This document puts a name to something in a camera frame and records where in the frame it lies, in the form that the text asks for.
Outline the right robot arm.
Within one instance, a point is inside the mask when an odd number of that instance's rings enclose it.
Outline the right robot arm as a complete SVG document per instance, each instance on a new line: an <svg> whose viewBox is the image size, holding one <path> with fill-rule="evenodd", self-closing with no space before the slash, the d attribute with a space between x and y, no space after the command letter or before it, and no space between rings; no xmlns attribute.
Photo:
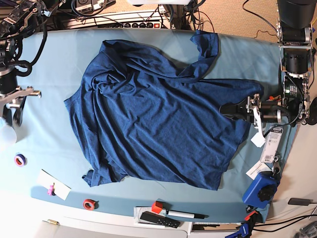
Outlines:
<svg viewBox="0 0 317 238"><path fill-rule="evenodd" d="M41 91L28 86L22 89L17 77L27 77L44 49L51 13L66 3L64 0L22 0L12 12L0 21L0 117L10 126L21 126L23 110L28 96L41 97ZM21 60L23 39L42 28L43 38L34 59Z"/></svg>

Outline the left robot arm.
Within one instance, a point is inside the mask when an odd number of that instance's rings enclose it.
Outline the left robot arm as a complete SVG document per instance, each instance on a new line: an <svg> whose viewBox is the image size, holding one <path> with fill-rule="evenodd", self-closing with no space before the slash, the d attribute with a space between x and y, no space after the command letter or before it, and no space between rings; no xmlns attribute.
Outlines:
<svg viewBox="0 0 317 238"><path fill-rule="evenodd" d="M316 49L313 47L313 25L317 2L315 0L277 1L279 19L276 33L279 38L280 65L278 96L263 101L259 94L247 97L237 104L225 104L220 113L229 119L242 119L252 124L262 121L282 127L282 118L288 125L302 122L317 123L317 101L310 99L309 89L314 76Z"/></svg>

